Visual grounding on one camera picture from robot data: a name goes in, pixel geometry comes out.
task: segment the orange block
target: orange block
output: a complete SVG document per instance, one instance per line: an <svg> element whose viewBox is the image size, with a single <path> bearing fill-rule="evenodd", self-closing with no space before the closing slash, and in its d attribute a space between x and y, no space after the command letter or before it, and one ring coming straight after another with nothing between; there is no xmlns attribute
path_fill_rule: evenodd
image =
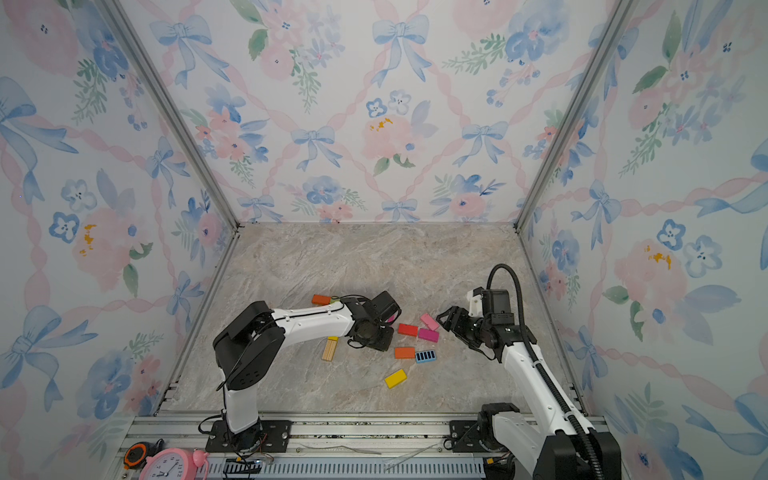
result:
<svg viewBox="0 0 768 480"><path fill-rule="evenodd" d="M325 295L315 295L312 297L313 305L329 305L331 303L331 297Z"/></svg>
<svg viewBox="0 0 768 480"><path fill-rule="evenodd" d="M396 359L414 359L416 358L416 348L412 346L399 346L395 348Z"/></svg>

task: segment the floral wallpaper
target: floral wallpaper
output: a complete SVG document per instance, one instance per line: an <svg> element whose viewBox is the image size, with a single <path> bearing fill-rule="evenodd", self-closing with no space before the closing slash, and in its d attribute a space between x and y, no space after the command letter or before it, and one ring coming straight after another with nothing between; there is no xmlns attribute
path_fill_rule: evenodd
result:
<svg viewBox="0 0 768 480"><path fill-rule="evenodd" d="M514 222L614 0L122 5L243 222Z"/></svg>
<svg viewBox="0 0 768 480"><path fill-rule="evenodd" d="M767 19L638 2L521 232L635 480L768 478Z"/></svg>
<svg viewBox="0 0 768 480"><path fill-rule="evenodd" d="M0 477L101 478L232 231L91 2L0 24Z"/></svg>

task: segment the robotic arm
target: robotic arm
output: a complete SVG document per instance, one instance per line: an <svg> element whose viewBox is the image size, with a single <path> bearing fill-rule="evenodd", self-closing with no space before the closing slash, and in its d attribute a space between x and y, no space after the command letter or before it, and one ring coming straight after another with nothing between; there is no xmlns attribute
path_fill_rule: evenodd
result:
<svg viewBox="0 0 768 480"><path fill-rule="evenodd" d="M265 302L251 303L214 340L231 443L251 448L259 438L256 384L282 348L327 336L349 336L349 341L386 351L395 331L388 324L401 312L386 291L373 300L344 296L326 306L301 310L272 310Z"/></svg>
<svg viewBox="0 0 768 480"><path fill-rule="evenodd" d="M499 269L515 283L518 320L507 290L491 290ZM486 288L467 293L469 311L452 306L435 319L477 352L480 345L515 378L536 426L529 425L512 404L489 404L478 414L478 438L487 449L503 445L533 478L621 478L621 450L609 432L597 432L579 412L543 360L536 338L525 325L522 291L515 271L500 263L493 267Z"/></svg>
<svg viewBox="0 0 768 480"><path fill-rule="evenodd" d="M499 269L507 270L515 282L518 323L507 290L491 289ZM609 432L596 432L575 408L554 380L536 338L525 325L522 291L515 271L504 264L495 266L486 288L469 292L467 300L469 310L452 306L436 320L470 349L504 365L515 377L536 419L536 426L529 425L510 403L484 405L478 414L474 439L489 451L506 447L533 478L621 478L618 443ZM221 425L225 441L222 445L238 455L260 446L264 437L256 384L284 346L327 336L348 336L348 342L386 351L394 333L389 324L401 312L386 291L373 300L343 296L330 305L301 310L272 310L265 302L251 303L214 340L226 420L216 422L214 430L216 424ZM489 348L494 356L488 357L481 346Z"/></svg>

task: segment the black mounting plate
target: black mounting plate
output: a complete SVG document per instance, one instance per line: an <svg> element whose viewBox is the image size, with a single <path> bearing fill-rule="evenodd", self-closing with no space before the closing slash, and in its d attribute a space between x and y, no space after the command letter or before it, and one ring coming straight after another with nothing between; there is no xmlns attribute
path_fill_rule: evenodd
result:
<svg viewBox="0 0 768 480"><path fill-rule="evenodd" d="M234 449L248 453L247 450L258 442L258 438L266 433L266 439L261 445L261 452L264 453L285 453L288 449L288 440L290 440L290 420L260 420L261 433L253 434L251 439L243 438L249 432L241 432L238 437L241 443L244 445L230 445L225 440L227 434L227 423L224 420L217 420L214 422L214 426L210 429L210 434L214 435L213 438L208 437L208 442L205 445L205 451L208 453L234 453Z"/></svg>
<svg viewBox="0 0 768 480"><path fill-rule="evenodd" d="M451 420L448 422L451 430L451 451L454 453L488 453L494 450L487 449L480 442L480 427L473 420Z"/></svg>

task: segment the wire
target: wire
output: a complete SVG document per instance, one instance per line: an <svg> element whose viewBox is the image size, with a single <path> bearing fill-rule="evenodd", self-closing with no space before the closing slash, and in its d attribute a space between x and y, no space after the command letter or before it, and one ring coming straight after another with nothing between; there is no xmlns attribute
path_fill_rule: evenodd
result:
<svg viewBox="0 0 768 480"><path fill-rule="evenodd" d="M210 427L210 430L203 430L201 427L202 427L202 426L203 426L203 424L204 424L205 422L207 422L208 420L213 420L213 419L223 419L223 415L224 415L223 413L220 413L220 414L218 414L218 415L211 415L211 416L210 416L210 417L208 417L207 419L205 419L205 420L203 420L202 422L200 422L200 423L198 423L198 424L197 424L197 431L198 431L198 432L200 432L200 433L201 433L201 434L203 434L203 435L211 435L211 434L213 433L213 431L214 431L214 428L213 428L213 427Z"/></svg>
<svg viewBox="0 0 768 480"><path fill-rule="evenodd" d="M355 343L359 343L359 344L360 344L360 346L354 346L352 343L350 343L350 342L352 342L352 341L354 341ZM346 344L347 344L347 345L349 345L349 346L351 346L351 347L352 347L352 348L354 348L355 350L360 350L360 349L364 349L364 348L366 348L366 347L367 347L367 345L366 345L365 343L363 343L363 342L358 342L358 341L356 341L356 340L352 340L352 339L347 339L347 340L346 340Z"/></svg>
<svg viewBox="0 0 768 480"><path fill-rule="evenodd" d="M376 450L354 449L354 448L348 447L346 445L334 445L334 446L331 446L331 447L310 447L308 445L304 445L303 443L300 443L299 446L304 447L305 449L308 449L308 450L347 449L347 450L351 450L351 451L357 452L357 453L369 453L371 455L381 455L382 454L381 452L377 452Z"/></svg>
<svg viewBox="0 0 768 480"><path fill-rule="evenodd" d="M555 386L552 379L547 374L547 371L543 367L541 363L537 363L539 358L536 355L536 352L534 352L533 347L531 346L531 340L528 338L528 331L525 328L525 317L523 313L523 292L522 288L520 287L520 279L518 278L518 274L515 273L515 271L507 264L505 263L499 263L498 265L495 265L491 269L490 275L488 275L488 284L485 286L486 290L491 289L491 283L493 282L493 276L496 274L496 271L499 269L504 269L509 272L509 274L512 277L512 282L515 284L515 296L518 299L518 318L520 319L520 334L523 338L523 343L525 344L525 349L528 351L528 356L531 357L531 361L536 365L536 369L539 372L539 375L541 375L542 379L544 380L544 383L547 384L547 387L549 388L549 391L552 392L552 395L554 396L554 399L558 402L558 405L562 409L563 413L569 413L571 411L570 407L568 407L568 404L566 403L565 399L563 399L563 396L560 394L560 391ZM592 442L590 441L589 437L587 436L587 433L584 431L584 428L581 426L581 423L576 419L575 415L568 415L568 421L573 425L574 430L576 431L576 436L579 439L579 442L584 446L584 450L587 452L587 457L589 461L589 465L592 467L592 473L594 474L595 480L604 480L605 475L603 474L603 467L600 464L600 460L598 459L597 453L594 451L594 446L592 445Z"/></svg>

